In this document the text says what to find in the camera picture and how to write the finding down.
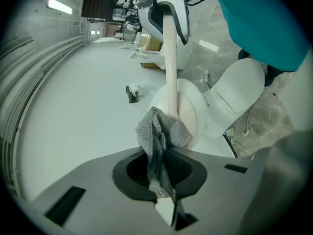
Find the gray floor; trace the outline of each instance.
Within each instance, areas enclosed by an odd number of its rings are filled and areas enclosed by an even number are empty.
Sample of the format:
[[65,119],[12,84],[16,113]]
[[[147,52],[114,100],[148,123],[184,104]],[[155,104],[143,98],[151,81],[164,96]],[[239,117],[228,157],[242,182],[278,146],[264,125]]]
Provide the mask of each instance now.
[[[209,71],[210,83],[213,86],[223,72],[238,60],[238,52],[241,48],[230,38],[217,0],[207,0],[189,9],[194,49],[187,67],[179,73],[179,77],[192,81],[204,93],[209,89],[205,83],[201,83],[205,70]],[[199,45],[200,40],[212,44],[215,51]],[[262,67],[266,71],[266,65],[262,64]],[[269,88],[264,89],[252,108],[259,107],[274,97],[273,93],[276,94],[291,78],[290,73],[277,77]],[[247,114],[240,117],[232,126],[233,146],[239,157],[252,155],[258,149],[272,145],[293,131],[290,118],[278,97],[251,112],[247,125],[249,133],[244,136],[242,133],[246,131],[246,121]]]

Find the teal fabric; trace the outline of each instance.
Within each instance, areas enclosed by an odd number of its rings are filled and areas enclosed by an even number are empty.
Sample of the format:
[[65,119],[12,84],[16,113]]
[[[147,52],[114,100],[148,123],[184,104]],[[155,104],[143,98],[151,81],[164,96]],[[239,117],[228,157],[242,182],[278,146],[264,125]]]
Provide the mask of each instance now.
[[310,42],[281,0],[218,0],[234,43],[257,60],[296,71]]

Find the towel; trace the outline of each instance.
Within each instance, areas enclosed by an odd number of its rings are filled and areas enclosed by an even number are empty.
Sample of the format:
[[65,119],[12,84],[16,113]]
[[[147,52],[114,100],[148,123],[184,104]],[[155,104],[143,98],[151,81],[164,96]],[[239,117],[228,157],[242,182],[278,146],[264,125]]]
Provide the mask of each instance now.
[[171,184],[164,153],[168,146],[183,147],[191,135],[182,122],[152,107],[136,128],[139,145],[147,154],[147,177],[149,190],[157,198],[175,199],[175,190]]

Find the shoe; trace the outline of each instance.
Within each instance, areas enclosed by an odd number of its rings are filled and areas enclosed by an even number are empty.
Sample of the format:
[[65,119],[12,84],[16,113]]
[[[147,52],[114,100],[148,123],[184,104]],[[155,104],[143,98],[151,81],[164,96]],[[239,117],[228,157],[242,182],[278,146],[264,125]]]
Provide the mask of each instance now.
[[274,79],[275,79],[274,76],[271,76],[270,74],[266,74],[265,75],[264,87],[270,86],[273,83]]
[[248,52],[246,52],[244,49],[242,49],[242,50],[239,51],[239,53],[238,53],[238,60],[247,58],[249,55],[250,55],[250,54],[249,54]]

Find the long beige handle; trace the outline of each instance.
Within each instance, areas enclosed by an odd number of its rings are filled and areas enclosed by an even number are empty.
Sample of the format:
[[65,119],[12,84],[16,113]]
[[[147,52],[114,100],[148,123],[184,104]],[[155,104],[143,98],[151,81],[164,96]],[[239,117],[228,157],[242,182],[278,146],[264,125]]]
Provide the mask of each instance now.
[[168,115],[178,119],[177,109],[177,67],[176,26],[172,15],[163,16],[163,39],[165,44],[165,70]]

